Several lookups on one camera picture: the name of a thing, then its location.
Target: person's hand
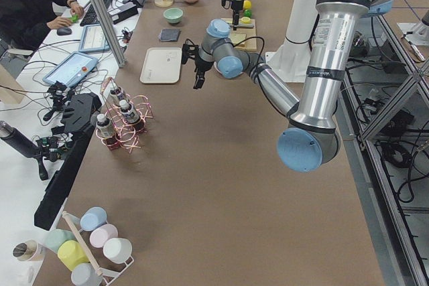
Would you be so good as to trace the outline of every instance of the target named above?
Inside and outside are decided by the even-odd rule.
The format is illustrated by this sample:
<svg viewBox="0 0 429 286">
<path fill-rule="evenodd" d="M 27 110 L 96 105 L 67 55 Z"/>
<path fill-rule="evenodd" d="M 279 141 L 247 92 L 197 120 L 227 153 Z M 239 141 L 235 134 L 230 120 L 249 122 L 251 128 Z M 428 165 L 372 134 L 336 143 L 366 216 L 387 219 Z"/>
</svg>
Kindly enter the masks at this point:
<svg viewBox="0 0 429 286">
<path fill-rule="evenodd" d="M 77 14 L 77 16 L 79 18 L 81 18 L 83 16 L 83 14 L 84 14 L 84 9 L 83 9 L 83 7 L 81 5 L 79 5 L 79 3 L 77 1 L 73 1 L 70 4 L 70 13 L 72 15 Z"/>
<path fill-rule="evenodd" d="M 58 29 L 61 27 L 71 26 L 73 23 L 70 18 L 57 17 L 56 19 L 46 23 L 50 29 Z"/>
</svg>

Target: blue tablet frame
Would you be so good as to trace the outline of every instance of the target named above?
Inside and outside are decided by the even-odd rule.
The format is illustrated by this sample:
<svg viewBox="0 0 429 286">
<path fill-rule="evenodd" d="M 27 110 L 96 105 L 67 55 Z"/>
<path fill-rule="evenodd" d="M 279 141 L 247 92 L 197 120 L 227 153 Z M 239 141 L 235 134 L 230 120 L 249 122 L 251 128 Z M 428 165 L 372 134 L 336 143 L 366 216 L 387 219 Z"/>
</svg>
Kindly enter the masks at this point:
<svg viewBox="0 0 429 286">
<path fill-rule="evenodd" d="M 64 85 L 66 85 L 69 88 L 71 88 L 72 86 L 78 84 L 99 63 L 99 59 L 96 58 L 96 57 L 94 57 L 94 56 L 89 56 L 89 55 L 86 55 L 86 54 L 81 53 L 81 52 L 73 52 L 65 60 L 63 60 L 61 63 L 59 63 L 59 65 L 57 65 L 53 70 L 51 70 L 48 75 L 46 75 L 45 77 L 43 77 L 43 81 L 46 84 L 55 84 L 56 81 L 55 80 L 50 80 L 49 78 L 51 78 L 53 75 L 55 75 L 55 73 L 61 73 L 61 68 L 68 61 L 70 61 L 70 59 L 72 59 L 73 57 L 75 57 L 75 55 L 84 56 L 86 58 L 89 58 L 90 61 L 88 63 L 86 63 L 85 66 L 82 66 L 82 67 L 86 67 L 86 71 L 83 71 L 83 70 L 80 69 L 78 72 L 75 73 L 75 75 L 72 78 L 70 78 L 68 80 L 68 82 L 66 84 L 64 84 Z"/>
<path fill-rule="evenodd" d="M 99 23 L 94 23 L 92 25 L 85 25 L 83 27 L 82 30 L 82 36 L 80 38 L 80 43 L 79 43 L 79 49 L 78 51 L 81 53 L 99 53 L 99 52 L 106 52 L 108 50 L 110 50 L 110 46 L 107 43 L 106 37 L 105 37 L 105 45 L 102 47 L 97 47 L 97 48 L 83 48 L 83 45 L 85 44 L 85 40 L 86 40 L 86 35 L 88 33 L 88 29 L 92 28 L 92 27 L 97 27 L 101 25 Z"/>
</svg>

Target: computer mouse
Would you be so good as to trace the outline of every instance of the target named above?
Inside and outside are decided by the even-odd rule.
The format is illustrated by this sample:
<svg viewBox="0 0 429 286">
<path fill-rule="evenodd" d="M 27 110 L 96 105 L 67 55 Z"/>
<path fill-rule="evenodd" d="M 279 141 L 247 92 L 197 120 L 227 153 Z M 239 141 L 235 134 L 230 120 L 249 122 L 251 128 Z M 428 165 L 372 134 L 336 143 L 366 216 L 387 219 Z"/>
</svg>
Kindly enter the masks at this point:
<svg viewBox="0 0 429 286">
<path fill-rule="evenodd" d="M 69 27 L 61 27 L 56 30 L 58 36 L 70 35 L 72 30 Z"/>
</svg>

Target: green bowl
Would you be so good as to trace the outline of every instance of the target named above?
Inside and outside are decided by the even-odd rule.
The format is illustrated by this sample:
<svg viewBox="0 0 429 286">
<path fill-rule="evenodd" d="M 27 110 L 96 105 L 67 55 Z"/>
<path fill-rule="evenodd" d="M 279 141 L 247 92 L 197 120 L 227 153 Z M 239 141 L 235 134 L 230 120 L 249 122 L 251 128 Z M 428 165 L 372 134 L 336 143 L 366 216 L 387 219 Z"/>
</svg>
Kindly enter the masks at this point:
<svg viewBox="0 0 429 286">
<path fill-rule="evenodd" d="M 183 11 L 179 8 L 169 8 L 164 11 L 164 18 L 169 23 L 178 23 L 182 20 Z"/>
</svg>

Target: white desk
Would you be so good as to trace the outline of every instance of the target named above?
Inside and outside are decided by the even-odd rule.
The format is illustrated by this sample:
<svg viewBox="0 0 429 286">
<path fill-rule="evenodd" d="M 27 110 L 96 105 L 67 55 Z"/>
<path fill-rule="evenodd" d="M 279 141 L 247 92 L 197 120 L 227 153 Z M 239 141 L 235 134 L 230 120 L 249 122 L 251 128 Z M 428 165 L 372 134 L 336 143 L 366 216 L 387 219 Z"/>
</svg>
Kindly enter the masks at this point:
<svg viewBox="0 0 429 286">
<path fill-rule="evenodd" d="M 84 5 L 88 0 L 78 0 Z M 112 7 L 117 7 L 120 2 L 113 0 Z M 70 17 L 69 10 L 64 13 L 65 17 Z M 139 15 L 135 15 L 114 25 L 114 29 L 118 36 L 121 35 L 121 30 L 127 27 L 133 30 Z M 66 36 L 58 36 L 53 30 L 44 40 L 44 44 L 53 44 L 66 40 L 78 40 L 82 33 L 83 27 L 75 23 L 72 27 L 72 34 Z M 68 56 L 69 52 L 77 51 L 79 42 L 66 42 L 52 46 L 42 47 L 38 50 L 30 60 L 34 62 L 25 68 L 18 76 L 17 81 L 25 90 L 35 92 L 45 92 L 48 85 L 44 86 L 35 82 L 42 82 L 42 78 L 54 66 L 48 63 L 36 62 L 39 60 L 50 61 L 55 64 L 60 63 Z M 92 54 L 99 59 L 97 68 L 99 72 L 89 74 L 91 82 L 102 81 L 106 76 L 115 76 L 118 65 L 111 52 L 104 54 Z M 99 93 L 99 85 L 94 85 L 89 82 L 83 82 L 87 86 L 82 92 L 92 91 Z M 44 106 L 51 107 L 52 101 L 43 99 L 44 95 L 39 93 L 28 93 L 32 99 L 40 99 L 38 102 Z M 24 98 L 23 102 L 18 105 L 4 104 L 0 102 L 0 120 L 7 121 L 11 126 L 18 128 L 24 135 L 31 139 L 34 135 L 47 137 L 51 135 L 50 129 L 59 125 L 60 117 L 54 115 L 54 120 L 48 125 L 43 126 L 37 116 L 37 113 L 42 106 L 35 102 L 30 102 L 29 98 Z M 16 109 L 14 111 L 3 111 L 5 109 Z M 48 110 L 40 113 L 42 118 Z M 28 281 L 30 271 L 34 276 L 38 272 L 42 262 L 19 262 L 13 258 L 13 248 L 26 240 L 34 239 L 40 243 L 44 243 L 47 231 L 34 226 L 34 212 L 37 210 L 40 201 L 42 200 L 46 186 L 49 180 L 42 182 L 38 176 L 38 165 L 35 159 L 26 159 L 17 151 L 12 149 L 4 142 L 0 142 L 0 209 L 3 229 L 0 232 L 0 285 L 31 285 L 34 278 Z M 54 172 L 62 165 L 62 161 L 51 163 L 45 161 L 46 169 L 49 176 L 52 177 Z"/>
</svg>

